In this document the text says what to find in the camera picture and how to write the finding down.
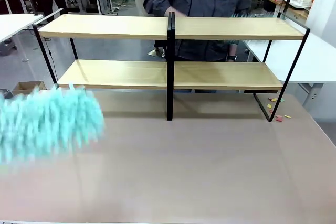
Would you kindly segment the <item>person's right hand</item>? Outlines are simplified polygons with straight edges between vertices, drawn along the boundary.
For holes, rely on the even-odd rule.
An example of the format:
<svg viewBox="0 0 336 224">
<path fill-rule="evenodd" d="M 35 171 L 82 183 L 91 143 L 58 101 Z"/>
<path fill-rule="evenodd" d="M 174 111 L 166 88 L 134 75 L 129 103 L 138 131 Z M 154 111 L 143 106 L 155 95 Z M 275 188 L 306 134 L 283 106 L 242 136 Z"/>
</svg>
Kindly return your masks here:
<svg viewBox="0 0 336 224">
<path fill-rule="evenodd" d="M 175 8 L 172 7 L 172 6 L 170 6 L 170 7 L 166 10 L 164 16 L 168 17 L 168 16 L 169 16 L 169 13 L 174 13 L 176 17 L 186 17 L 185 14 L 179 12 L 177 9 L 175 9 Z"/>
</svg>

